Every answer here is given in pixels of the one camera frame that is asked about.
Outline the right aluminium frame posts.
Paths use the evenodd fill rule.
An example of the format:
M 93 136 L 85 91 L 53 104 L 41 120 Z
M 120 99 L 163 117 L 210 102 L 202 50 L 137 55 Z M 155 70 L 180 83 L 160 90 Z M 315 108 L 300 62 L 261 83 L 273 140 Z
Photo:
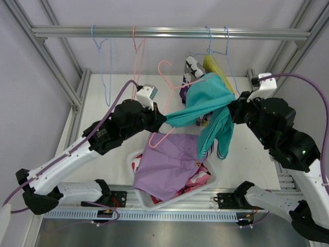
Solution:
M 290 25 L 291 29 L 305 29 L 310 36 L 305 41 L 282 41 L 267 72 L 295 73 L 328 28 L 328 1 L 303 1 Z

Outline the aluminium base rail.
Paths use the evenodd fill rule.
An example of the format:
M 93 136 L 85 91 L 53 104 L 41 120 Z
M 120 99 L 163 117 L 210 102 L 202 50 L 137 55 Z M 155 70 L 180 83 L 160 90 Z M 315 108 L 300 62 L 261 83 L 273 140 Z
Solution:
M 127 192 L 127 201 L 126 207 L 120 208 L 124 210 L 144 210 L 139 203 L 135 191 L 132 186 L 127 185 L 110 185 L 110 188 L 113 190 L 122 190 Z M 213 200 L 217 196 L 217 193 L 230 193 L 234 189 L 218 189 L 218 188 L 209 188 L 200 193 L 196 193 L 192 196 L 187 197 L 186 199 L 181 199 L 177 202 L 174 202 L 168 206 L 163 206 L 156 209 L 157 211 L 220 211 L 218 203 Z M 275 190 L 272 191 L 275 195 L 281 197 L 287 197 L 295 200 L 306 200 L 303 194 L 300 191 L 295 190 Z M 57 209 L 87 209 L 87 207 L 82 207 L 78 204 L 75 205 L 59 205 Z M 222 211 L 249 211 L 248 209 L 222 209 Z

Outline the blue hanger under camouflage trousers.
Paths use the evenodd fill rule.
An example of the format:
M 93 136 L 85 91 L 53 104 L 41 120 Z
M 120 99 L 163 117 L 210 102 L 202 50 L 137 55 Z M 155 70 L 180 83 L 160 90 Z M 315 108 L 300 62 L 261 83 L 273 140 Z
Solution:
M 212 31 L 209 26 L 205 27 L 209 31 L 209 44 L 206 53 L 200 52 L 190 52 L 189 55 L 196 57 L 196 56 L 204 56 L 203 59 L 203 66 L 207 72 L 217 73 L 220 76 L 223 76 L 223 70 L 219 66 L 219 63 L 216 61 L 214 54 L 212 53 Z

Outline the white plastic basket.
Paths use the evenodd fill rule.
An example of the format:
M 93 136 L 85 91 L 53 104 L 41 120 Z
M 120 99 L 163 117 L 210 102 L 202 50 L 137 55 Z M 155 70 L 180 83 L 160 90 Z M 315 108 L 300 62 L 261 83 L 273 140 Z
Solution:
M 134 178 L 137 168 L 139 166 L 139 162 L 142 157 L 143 150 L 140 149 L 138 151 L 132 152 L 127 157 L 127 165 L 130 171 L 130 175 L 132 178 Z M 189 199 L 190 197 L 194 196 L 195 194 L 204 192 L 206 189 L 213 188 L 215 185 L 217 185 L 219 181 L 218 177 L 218 170 L 214 163 L 214 155 L 211 155 L 207 160 L 204 161 L 204 167 L 208 169 L 210 172 L 210 177 L 207 180 L 206 184 L 200 185 L 199 187 L 192 189 L 191 191 L 187 191 L 183 194 L 180 194 L 166 202 L 159 201 L 158 203 L 155 203 L 155 200 L 152 199 L 152 196 L 144 191 L 134 189 L 134 192 L 136 194 L 136 197 L 139 201 L 140 206 L 144 210 L 156 210 L 159 208 L 167 207 L 173 203 L 183 201 L 185 199 Z

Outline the aluminium frame posts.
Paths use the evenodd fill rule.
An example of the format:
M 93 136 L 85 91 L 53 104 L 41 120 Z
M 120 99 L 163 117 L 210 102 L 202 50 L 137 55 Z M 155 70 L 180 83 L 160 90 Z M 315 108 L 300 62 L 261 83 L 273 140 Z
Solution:
M 310 36 L 305 41 L 282 41 L 267 72 L 295 73 L 328 28 L 328 1 L 303 1 L 290 25 L 291 29 L 305 29 Z
M 32 31 L 34 25 L 20 2 L 2 2 L 4 3 L 11 16 L 20 26 L 23 33 L 27 36 L 28 40 L 31 42 L 39 56 L 42 58 L 43 62 L 46 64 L 53 77 L 64 90 L 64 93 L 66 94 L 71 104 L 73 114 L 77 115 L 79 113 L 82 113 L 85 105 L 85 98 L 88 90 L 90 76 L 92 74 L 91 70 L 89 68 L 82 69 L 67 39 L 59 38 L 59 42 L 62 48 L 64 49 L 69 61 L 73 65 L 75 72 L 78 74 L 78 77 L 80 79 L 78 89 L 74 90 L 74 88 L 69 84 L 68 80 L 66 79 L 64 73 L 62 72 L 59 64 L 53 57 L 49 48 L 46 46 L 45 41 L 47 40 L 47 38 L 37 37 Z

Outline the olive yellow trousers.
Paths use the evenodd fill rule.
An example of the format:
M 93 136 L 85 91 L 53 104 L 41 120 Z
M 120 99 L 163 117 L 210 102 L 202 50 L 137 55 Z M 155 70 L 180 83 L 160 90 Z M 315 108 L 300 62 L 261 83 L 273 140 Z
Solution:
M 221 78 L 223 84 L 226 86 L 226 88 L 234 94 L 234 90 L 233 90 L 231 84 L 229 83 L 229 81 L 227 80 L 223 70 L 220 68 L 216 59 L 213 58 L 211 55 L 205 55 L 202 65 L 199 62 L 197 62 L 197 68 L 204 75 L 207 73 L 218 74 L 219 77 Z M 211 120 L 212 114 L 213 114 L 213 112 L 209 112 L 209 113 L 205 114 L 203 117 L 197 119 L 196 125 L 206 127 Z

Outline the lilac purple trousers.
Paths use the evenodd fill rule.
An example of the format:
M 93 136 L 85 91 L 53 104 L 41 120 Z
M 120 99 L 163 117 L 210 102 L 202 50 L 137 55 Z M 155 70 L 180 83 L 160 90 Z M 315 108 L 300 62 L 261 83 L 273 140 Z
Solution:
M 170 200 L 197 173 L 213 152 L 214 145 L 198 157 L 198 136 L 193 134 L 150 135 L 136 174 L 134 189 L 142 190 L 162 201 Z

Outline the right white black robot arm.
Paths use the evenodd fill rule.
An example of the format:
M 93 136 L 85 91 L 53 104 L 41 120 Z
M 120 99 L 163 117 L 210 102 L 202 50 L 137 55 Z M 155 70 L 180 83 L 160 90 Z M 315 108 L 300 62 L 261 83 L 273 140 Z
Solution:
M 247 125 L 270 156 L 287 169 L 304 199 L 282 197 L 244 181 L 234 191 L 234 203 L 270 211 L 290 222 L 302 237 L 328 243 L 328 195 L 319 181 L 323 157 L 316 143 L 293 128 L 296 111 L 284 99 L 249 99 L 250 94 L 243 92 L 228 105 L 233 123 Z

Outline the light blue wire hanger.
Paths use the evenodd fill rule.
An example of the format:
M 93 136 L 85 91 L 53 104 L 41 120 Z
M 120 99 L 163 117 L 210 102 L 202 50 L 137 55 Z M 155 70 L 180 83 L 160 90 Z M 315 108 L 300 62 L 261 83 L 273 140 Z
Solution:
M 91 38 L 95 44 L 96 50 L 97 50 L 97 57 L 98 57 L 98 69 L 99 74 L 101 77 L 102 85 L 104 88 L 104 97 L 105 97 L 105 103 L 109 107 L 111 105 L 111 94 L 112 94 L 112 65 L 113 65 L 113 54 L 112 54 L 112 40 L 111 38 L 104 38 L 102 41 L 98 42 L 96 40 L 95 36 L 95 28 L 96 25 L 92 25 L 90 29 Z M 105 82 L 105 78 L 103 73 L 105 72 L 104 67 L 104 56 L 102 52 L 102 46 L 104 43 L 109 42 L 109 81 L 108 83 Z

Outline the teal trousers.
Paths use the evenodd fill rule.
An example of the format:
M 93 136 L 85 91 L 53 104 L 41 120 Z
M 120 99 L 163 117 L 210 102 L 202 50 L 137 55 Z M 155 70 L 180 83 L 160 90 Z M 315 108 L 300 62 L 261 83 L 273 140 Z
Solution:
M 217 158 L 224 160 L 229 152 L 234 129 L 228 105 L 235 100 L 234 93 L 226 88 L 220 76 L 208 73 L 190 85 L 185 108 L 167 115 L 166 123 L 174 128 L 186 127 L 210 113 L 210 122 L 198 137 L 198 157 L 201 158 L 217 140 Z

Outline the purple grey camouflage trousers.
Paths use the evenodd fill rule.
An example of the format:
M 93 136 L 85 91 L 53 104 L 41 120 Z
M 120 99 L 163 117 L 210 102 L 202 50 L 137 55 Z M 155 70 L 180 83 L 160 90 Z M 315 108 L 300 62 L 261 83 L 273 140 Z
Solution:
M 179 95 L 181 97 L 182 103 L 186 104 L 187 99 L 187 92 L 191 85 L 189 83 L 192 83 L 198 79 L 200 79 L 202 76 L 206 74 L 205 69 L 202 67 L 202 65 L 193 57 L 188 56 L 185 61 L 185 69 L 182 79 L 182 88 L 179 91 Z M 204 115 L 203 117 L 200 117 L 196 120 L 197 126 L 203 126 L 206 127 L 211 118 L 212 112 Z

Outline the blue hanger under olive trousers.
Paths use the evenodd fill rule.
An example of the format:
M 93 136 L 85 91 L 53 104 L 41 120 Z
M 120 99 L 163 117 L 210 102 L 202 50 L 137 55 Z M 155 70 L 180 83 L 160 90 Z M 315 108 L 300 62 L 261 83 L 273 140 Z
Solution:
M 232 66 L 230 55 L 229 55 L 229 39 L 230 39 L 229 28 L 227 26 L 224 26 L 224 30 L 226 31 L 226 48 L 225 48 L 225 52 L 223 53 L 223 52 L 219 52 L 219 51 L 212 51 L 212 53 L 226 56 L 228 66 L 229 66 L 232 78 L 234 80 L 236 92 L 238 94 L 240 94 L 239 88 L 237 86 L 236 77 L 235 77 L 235 74 L 234 74 L 234 68 Z

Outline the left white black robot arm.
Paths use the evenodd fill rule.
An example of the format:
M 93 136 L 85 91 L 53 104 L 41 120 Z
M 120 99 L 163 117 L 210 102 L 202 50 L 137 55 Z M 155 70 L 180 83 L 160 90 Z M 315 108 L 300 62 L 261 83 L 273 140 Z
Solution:
M 67 183 L 64 179 L 139 132 L 157 132 L 166 120 L 157 104 L 147 108 L 136 100 L 124 100 L 60 155 L 35 170 L 21 169 L 16 173 L 25 205 L 35 215 L 45 214 L 61 204 L 108 205 L 112 192 L 105 180 Z

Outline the aluminium hanging rail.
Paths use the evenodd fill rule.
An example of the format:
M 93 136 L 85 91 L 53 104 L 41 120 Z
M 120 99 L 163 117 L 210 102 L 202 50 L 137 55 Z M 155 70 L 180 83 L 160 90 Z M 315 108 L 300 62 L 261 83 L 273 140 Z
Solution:
M 304 29 L 236 29 L 207 27 L 133 27 L 133 26 L 34 26 L 37 37 L 47 38 L 164 38 L 164 39 L 241 39 L 305 41 L 311 32 Z

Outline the left aluminium frame posts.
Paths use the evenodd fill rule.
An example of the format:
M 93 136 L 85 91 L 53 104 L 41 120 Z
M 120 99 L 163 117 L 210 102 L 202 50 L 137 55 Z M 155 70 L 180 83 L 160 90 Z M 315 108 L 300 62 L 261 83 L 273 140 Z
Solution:
M 46 64 L 53 77 L 64 90 L 64 93 L 66 94 L 71 104 L 73 114 L 77 115 L 79 113 L 82 113 L 85 105 L 85 98 L 88 90 L 90 76 L 92 74 L 91 70 L 89 68 L 82 69 L 67 39 L 59 38 L 59 42 L 62 48 L 64 49 L 69 61 L 73 65 L 75 72 L 78 74 L 78 77 L 80 79 L 78 89 L 74 90 L 74 88 L 69 84 L 68 80 L 66 79 L 64 73 L 62 72 L 59 64 L 53 57 L 49 48 L 46 46 L 45 41 L 47 40 L 47 38 L 37 37 L 32 31 L 34 25 L 20 2 L 2 2 L 4 3 L 11 16 L 20 26 L 23 33 L 27 36 L 28 40 L 31 42 L 39 56 L 42 58 L 43 62 Z

